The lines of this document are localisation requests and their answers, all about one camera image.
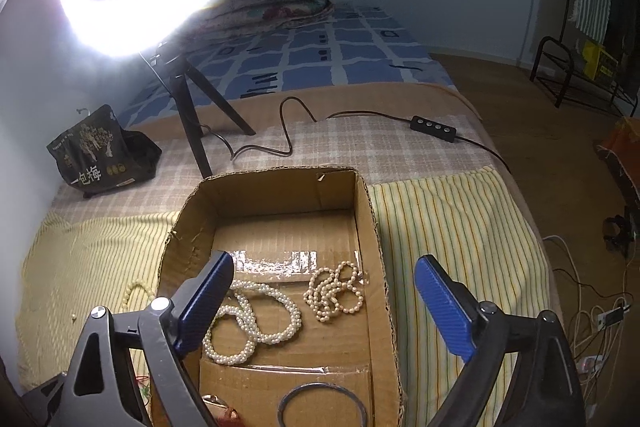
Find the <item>silver bolt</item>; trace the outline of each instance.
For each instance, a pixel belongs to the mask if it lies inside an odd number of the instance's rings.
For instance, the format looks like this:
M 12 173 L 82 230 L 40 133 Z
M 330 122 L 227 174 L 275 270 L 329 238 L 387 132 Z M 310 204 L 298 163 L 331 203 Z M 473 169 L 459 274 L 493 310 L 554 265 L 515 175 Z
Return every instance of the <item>silver bolt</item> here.
M 170 300 L 166 297 L 157 297 L 151 301 L 151 309 L 157 312 L 165 310 L 169 307 Z
M 93 310 L 91 310 L 91 316 L 94 319 L 99 319 L 100 317 L 104 316 L 106 312 L 107 308 L 105 308 L 104 306 L 96 306 Z
M 540 315 L 542 315 L 542 320 L 545 322 L 555 322 L 557 318 L 556 314 L 551 310 L 544 310 Z
M 497 311 L 497 309 L 498 309 L 498 306 L 496 306 L 491 301 L 482 301 L 480 303 L 480 310 L 489 315 L 494 314 Z

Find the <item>yellow striped fabric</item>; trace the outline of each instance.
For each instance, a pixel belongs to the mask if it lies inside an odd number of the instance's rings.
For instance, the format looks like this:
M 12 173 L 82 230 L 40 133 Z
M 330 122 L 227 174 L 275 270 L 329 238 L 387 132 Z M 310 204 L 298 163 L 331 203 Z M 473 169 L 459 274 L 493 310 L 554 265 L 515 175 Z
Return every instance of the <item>yellow striped fabric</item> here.
M 67 370 L 94 306 L 122 311 L 126 287 L 135 279 L 156 290 L 164 240 L 177 216 L 101 217 L 72 225 L 53 212 L 47 215 L 22 267 L 16 330 L 26 389 Z M 147 303 L 144 291 L 134 289 L 129 310 Z M 142 352 L 132 355 L 136 374 L 148 376 Z
M 447 352 L 414 287 L 418 257 L 431 253 L 479 301 L 534 317 L 550 305 L 540 245 L 500 175 L 492 168 L 369 187 L 385 257 L 398 334 L 405 427 L 424 427 L 463 367 Z M 494 424 L 515 356 L 507 355 L 478 425 Z

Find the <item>blue patterned mattress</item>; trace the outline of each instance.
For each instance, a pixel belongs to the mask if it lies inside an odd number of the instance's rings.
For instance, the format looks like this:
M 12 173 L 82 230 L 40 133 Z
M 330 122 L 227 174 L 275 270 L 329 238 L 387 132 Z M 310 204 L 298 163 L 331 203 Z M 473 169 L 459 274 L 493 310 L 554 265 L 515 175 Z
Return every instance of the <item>blue patterned mattress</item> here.
M 428 82 L 454 87 L 439 62 L 377 7 L 341 5 L 324 22 L 231 39 L 191 52 L 189 60 L 227 100 L 306 87 L 367 82 Z M 212 103 L 189 82 L 196 107 Z M 177 114 L 154 81 L 118 118 L 121 126 Z

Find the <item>blue gripper pad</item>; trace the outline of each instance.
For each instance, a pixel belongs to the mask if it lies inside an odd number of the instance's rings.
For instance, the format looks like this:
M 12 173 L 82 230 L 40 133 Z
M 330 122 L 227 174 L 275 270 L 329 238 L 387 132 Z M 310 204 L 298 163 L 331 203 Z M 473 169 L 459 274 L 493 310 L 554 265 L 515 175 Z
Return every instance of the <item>blue gripper pad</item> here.
M 467 363 L 476 352 L 471 319 L 426 257 L 415 263 L 414 281 L 447 349 Z
M 234 279 L 234 261 L 228 253 L 217 253 L 217 258 L 214 259 L 212 256 L 207 265 L 208 273 L 203 274 L 202 278 L 193 279 L 195 284 L 190 285 L 193 296 L 178 318 L 178 335 L 174 349 L 179 357 L 184 357 L 200 347 L 204 334 Z

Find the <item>twisted pearl necklace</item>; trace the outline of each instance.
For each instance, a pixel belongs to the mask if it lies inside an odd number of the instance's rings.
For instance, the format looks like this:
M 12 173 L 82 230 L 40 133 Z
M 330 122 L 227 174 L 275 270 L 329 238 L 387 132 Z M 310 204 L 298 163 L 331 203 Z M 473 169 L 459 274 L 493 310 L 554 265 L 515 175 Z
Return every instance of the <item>twisted pearl necklace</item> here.
M 124 295 L 122 296 L 122 309 L 126 312 L 129 311 L 129 299 L 131 298 L 131 292 L 135 288 L 142 288 L 142 291 L 146 293 L 150 301 L 156 298 L 156 294 L 153 292 L 150 286 L 147 286 L 142 279 L 135 279 L 127 284 L 127 288 L 124 291 Z
M 276 290 L 276 288 L 273 288 L 268 284 L 251 281 L 233 281 L 230 289 L 233 290 L 239 306 L 220 306 L 216 316 L 213 318 L 213 322 L 211 323 L 209 330 L 207 330 L 207 333 L 205 333 L 204 339 L 202 340 L 202 346 L 204 346 L 205 354 L 214 362 L 222 365 L 238 365 L 239 363 L 244 363 L 252 356 L 258 343 L 273 345 L 288 341 L 302 326 L 300 310 L 296 304 L 289 297 L 284 295 L 284 293 Z M 280 302 L 289 312 L 291 320 L 289 326 L 278 333 L 262 333 L 258 327 L 255 313 L 251 308 L 249 299 L 247 299 L 240 290 L 254 291 L 276 299 L 276 301 Z M 242 351 L 235 355 L 220 355 L 215 352 L 211 343 L 211 329 L 213 328 L 216 320 L 223 315 L 235 316 L 238 326 L 247 336 L 247 341 L 246 344 L 244 344 Z
M 341 281 L 340 274 L 345 267 L 351 268 L 351 277 L 348 281 Z M 329 277 L 315 285 L 316 279 L 322 273 L 328 273 Z M 342 261 L 335 270 L 328 267 L 315 270 L 309 281 L 309 289 L 304 292 L 303 298 L 309 305 L 311 310 L 316 314 L 316 320 L 320 322 L 328 322 L 331 317 L 335 317 L 340 313 L 354 314 L 362 308 L 364 303 L 364 295 L 358 290 L 354 283 L 358 277 L 358 267 L 350 261 Z M 353 308 L 345 308 L 336 295 L 343 291 L 350 291 L 358 298 L 358 303 Z

